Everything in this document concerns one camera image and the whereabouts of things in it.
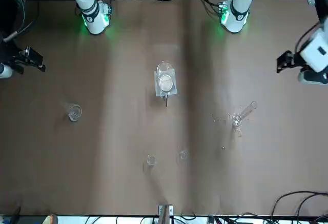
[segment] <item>black cable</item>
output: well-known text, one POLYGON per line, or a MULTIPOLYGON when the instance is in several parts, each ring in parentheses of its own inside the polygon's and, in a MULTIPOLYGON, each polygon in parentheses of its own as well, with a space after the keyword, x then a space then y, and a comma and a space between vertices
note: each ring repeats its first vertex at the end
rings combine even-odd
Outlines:
POLYGON ((95 218, 95 220, 91 224, 95 224, 96 221, 98 221, 100 218, 102 218, 102 216, 99 216, 99 217, 95 218))
POLYGON ((213 13, 212 11, 210 11, 210 10, 208 9, 208 7, 206 6, 206 3, 205 3, 204 0, 200 0, 200 1, 201 1, 201 3, 203 4, 203 7, 204 7, 204 9, 205 9, 206 14, 207 14, 212 20, 215 21, 215 18, 214 18, 213 16, 215 16, 215 17, 218 18, 219 15, 218 15, 217 13, 213 13))
POLYGON ((182 224, 187 224, 187 223, 185 223, 183 220, 180 220, 180 219, 178 219, 178 218, 173 217, 172 219, 173 219, 173 220, 178 220, 178 221, 180 221, 182 224))
POLYGON ((317 220, 320 220, 321 218, 326 218, 328 217, 328 214, 324 214, 324 215, 320 215, 318 218, 316 218, 315 220, 313 221, 310 221, 310 224, 314 224, 317 222, 317 220))
POLYGON ((32 25, 37 21, 38 17, 39 17, 39 13, 40 13, 40 1, 36 0, 37 2, 37 8, 36 8, 36 16, 35 18, 23 29, 21 29, 19 32, 17 32, 17 35, 25 32, 27 29, 29 29, 30 27, 32 27, 32 25))
POLYGON ((323 196, 328 196, 328 192, 296 191, 296 192, 286 193, 286 194, 280 196, 280 197, 276 200, 275 204, 273 205, 273 208, 272 208, 271 214, 270 214, 270 216, 271 216, 270 219, 273 220, 273 215, 274 215, 275 209, 276 209, 277 204, 279 203, 279 201, 280 201, 281 199, 283 199, 284 197, 287 197, 287 196, 290 196, 290 195, 294 195, 294 194, 299 194, 299 193, 309 193, 309 194, 313 194, 313 195, 315 195, 315 194, 321 194, 321 195, 323 195, 323 196))
POLYGON ((142 223, 142 221, 143 221, 144 219, 146 219, 146 217, 144 217, 143 219, 141 219, 140 224, 142 223))
POLYGON ((300 222, 299 222, 299 213, 300 213, 300 210, 301 210, 301 208, 302 208, 302 205, 303 205, 308 199, 310 199, 310 198, 312 198, 312 197, 315 197, 315 196, 325 196, 325 197, 328 197, 328 194, 316 193, 316 194, 313 194, 313 195, 310 195, 310 196, 306 197, 306 198, 301 202, 301 204, 298 206, 298 208, 297 208, 297 211, 296 211, 296 215, 297 215, 297 224, 300 223, 300 222))
POLYGON ((19 2, 20 2, 20 7, 22 9, 23 19, 22 19, 20 27, 17 31, 20 31, 23 28, 24 23, 25 23, 25 6, 24 6, 24 2, 23 2, 23 0, 19 0, 19 2))
POLYGON ((191 218, 185 218, 185 217, 183 217, 183 216, 180 216, 180 218, 182 218, 182 219, 184 219, 184 220, 194 220, 194 219, 196 219, 196 215, 195 215, 194 212, 192 212, 192 213, 193 213, 194 217, 191 217, 191 218))
POLYGON ((86 220, 86 222, 84 222, 84 224, 87 224, 89 219, 90 219, 90 216, 87 218, 87 220, 86 220))
POLYGON ((298 42, 296 43, 295 45, 295 50, 294 50, 294 54, 297 53, 298 51, 298 46, 299 44, 301 43, 301 41, 303 40, 303 38, 308 34, 310 33, 315 27, 317 27, 318 25, 320 24, 320 22, 317 22, 315 25, 313 25, 312 27, 310 27, 302 36, 301 38, 298 40, 298 42))
POLYGON ((253 214, 251 212, 245 212, 245 213, 242 213, 241 215, 239 215, 236 219, 234 219, 234 223, 238 223, 237 220, 242 218, 243 216, 245 215, 252 215, 252 216, 255 216, 259 219, 262 219, 262 220, 265 220, 267 223, 270 223, 270 224, 273 224, 274 222, 272 222, 271 220, 267 219, 267 218, 264 218, 262 216, 259 216, 259 215, 256 215, 256 214, 253 214))

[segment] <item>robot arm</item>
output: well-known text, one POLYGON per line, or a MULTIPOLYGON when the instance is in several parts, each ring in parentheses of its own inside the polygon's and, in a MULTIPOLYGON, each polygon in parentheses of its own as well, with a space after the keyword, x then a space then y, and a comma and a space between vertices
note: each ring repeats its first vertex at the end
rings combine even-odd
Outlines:
POLYGON ((97 0, 76 0, 86 27, 91 34, 100 34, 109 25, 112 8, 97 0))
POLYGON ((323 24, 316 23, 301 37, 294 53, 286 51, 277 59, 277 73, 295 67, 301 67, 300 82, 328 85, 328 18, 323 24), (297 49, 301 40, 315 28, 314 33, 297 49))
POLYGON ((230 32, 237 33, 246 24, 253 0, 227 0, 223 2, 227 10, 221 17, 221 24, 230 32))

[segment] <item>green led light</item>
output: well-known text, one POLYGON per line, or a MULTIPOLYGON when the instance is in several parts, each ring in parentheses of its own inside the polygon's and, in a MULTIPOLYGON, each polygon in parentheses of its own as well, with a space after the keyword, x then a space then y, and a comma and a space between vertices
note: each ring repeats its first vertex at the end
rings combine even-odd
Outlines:
POLYGON ((229 11, 227 11, 226 13, 224 13, 221 17, 221 23, 223 25, 225 25, 227 23, 227 20, 228 20, 228 16, 229 16, 229 11))
POLYGON ((82 15, 82 18, 83 18, 83 21, 84 21, 84 26, 87 27, 87 22, 86 22, 86 20, 84 19, 84 16, 83 16, 83 15, 82 15))

